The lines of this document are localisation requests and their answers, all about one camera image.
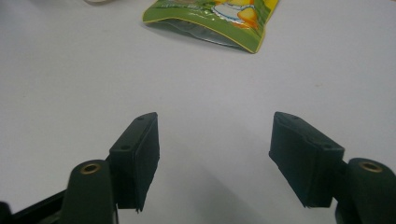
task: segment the green and yellow package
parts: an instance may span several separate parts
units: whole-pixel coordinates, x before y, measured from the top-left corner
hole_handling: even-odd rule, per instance
[[[144,23],[165,22],[197,38],[256,53],[277,0],[158,0]]]

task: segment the green snack bag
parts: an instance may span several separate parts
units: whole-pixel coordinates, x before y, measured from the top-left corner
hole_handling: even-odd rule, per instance
[[[197,38],[256,53],[277,0],[158,0],[144,23],[166,22]]]

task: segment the table surface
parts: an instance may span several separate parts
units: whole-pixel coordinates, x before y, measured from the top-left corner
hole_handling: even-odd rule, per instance
[[[0,0],[0,200],[13,212],[159,114],[145,209],[120,223],[335,223],[268,157],[276,111],[396,170],[396,2],[279,2],[257,54],[147,27],[153,1]]]

